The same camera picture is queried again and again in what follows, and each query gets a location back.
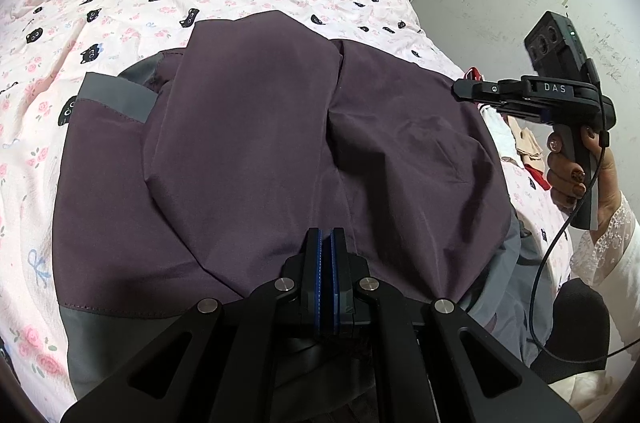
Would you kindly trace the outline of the person's right hand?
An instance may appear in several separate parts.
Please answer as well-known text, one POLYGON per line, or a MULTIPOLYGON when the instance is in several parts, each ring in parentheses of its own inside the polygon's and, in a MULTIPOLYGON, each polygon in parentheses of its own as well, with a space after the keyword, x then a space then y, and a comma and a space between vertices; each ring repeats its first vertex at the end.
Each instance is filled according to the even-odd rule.
MULTIPOLYGON (((586 193, 586 173, 580 165, 565 157, 562 138, 557 132, 548 137, 547 144, 550 150, 547 180, 551 185, 552 201, 562 212, 570 214, 586 193)), ((593 241, 606 232, 612 216, 622 204, 614 154, 610 148, 605 150, 600 167, 598 189, 598 229, 590 231, 593 241)))

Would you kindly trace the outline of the white lace sleeve forearm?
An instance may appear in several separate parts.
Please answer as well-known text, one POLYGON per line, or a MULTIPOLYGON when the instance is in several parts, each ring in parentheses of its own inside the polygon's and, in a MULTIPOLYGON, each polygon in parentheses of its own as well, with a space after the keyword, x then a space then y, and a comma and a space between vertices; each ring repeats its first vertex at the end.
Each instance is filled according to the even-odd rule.
POLYGON ((639 358, 639 223, 624 195, 596 242, 582 236, 570 260, 576 277, 598 292, 632 360, 639 358))

